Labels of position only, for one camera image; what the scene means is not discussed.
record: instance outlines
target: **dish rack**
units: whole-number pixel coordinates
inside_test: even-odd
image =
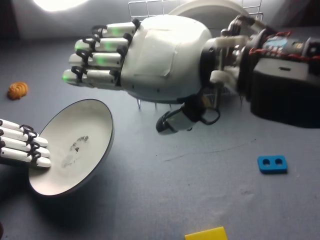
[[[180,5],[190,2],[190,0],[139,0],[139,1],[130,1],[128,3],[128,11],[131,20],[134,18],[139,19],[140,21],[149,18],[149,17],[155,17],[155,16],[161,16],[161,15],[167,15],[169,12],[171,12],[173,9],[179,7]],[[261,12],[261,4],[262,0],[256,0],[257,4],[252,4],[246,6],[246,2],[248,0],[238,0],[235,1],[238,4],[240,4],[246,11],[249,13],[249,15],[255,16],[260,21],[263,20],[264,14]],[[207,94],[205,94],[207,97],[209,97],[212,104],[216,101],[216,91],[210,91]],[[219,95],[221,96],[232,96],[234,95],[232,92],[230,92],[227,88],[223,88],[221,92],[219,92]],[[141,109],[141,100],[137,99],[137,104],[139,109]]]

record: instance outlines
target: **back of robotic hand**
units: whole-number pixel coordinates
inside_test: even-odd
[[[71,69],[62,79],[71,85],[124,90],[153,103],[182,104],[163,115],[156,130],[163,135],[190,130],[212,106],[203,89],[211,67],[200,69],[201,53],[212,37],[200,22],[181,16],[156,16],[140,22],[97,25],[93,36],[76,42]]]

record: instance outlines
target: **table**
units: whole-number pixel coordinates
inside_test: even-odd
[[[113,114],[113,147],[90,182],[59,198],[36,195],[28,171],[1,165],[3,239],[183,240],[219,226],[230,240],[319,238],[320,130],[260,119],[228,97],[215,125],[160,136],[155,124],[168,105],[143,102],[139,111],[123,91],[61,80],[74,43],[2,44],[0,117],[41,132],[66,106],[98,99]],[[6,91],[16,81],[30,92],[11,101]],[[285,155],[288,174],[261,174],[263,155]]]

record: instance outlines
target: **scratch on table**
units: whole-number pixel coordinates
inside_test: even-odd
[[[252,144],[252,143],[255,142],[256,140],[257,140],[257,139],[253,139],[253,140],[248,141],[248,142],[245,142],[245,143],[243,143],[243,144],[240,144],[240,145],[237,145],[237,146],[232,146],[232,147],[225,148],[225,149],[222,149],[222,150],[206,151],[206,152],[188,152],[188,153],[185,153],[185,154],[182,154],[182,155],[179,155],[179,156],[175,156],[175,157],[168,158],[168,159],[164,160],[164,162],[169,162],[169,161],[172,161],[172,160],[176,160],[176,159],[182,158],[182,157],[184,157],[184,156],[188,156],[188,155],[215,154],[215,153],[227,152],[227,151],[230,151],[230,150],[238,149],[238,148],[241,148],[241,147],[243,147],[243,146]]]

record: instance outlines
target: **plate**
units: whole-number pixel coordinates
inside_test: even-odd
[[[45,196],[70,193],[106,160],[114,140],[113,117],[103,102],[81,100],[59,112],[40,136],[49,142],[51,167],[29,169],[32,188]]]
[[[217,32],[218,36],[220,36],[220,31],[227,29],[230,22],[239,14],[248,15],[248,12],[230,0],[193,0],[178,6],[169,13],[169,15],[197,20],[211,30],[211,33]]]

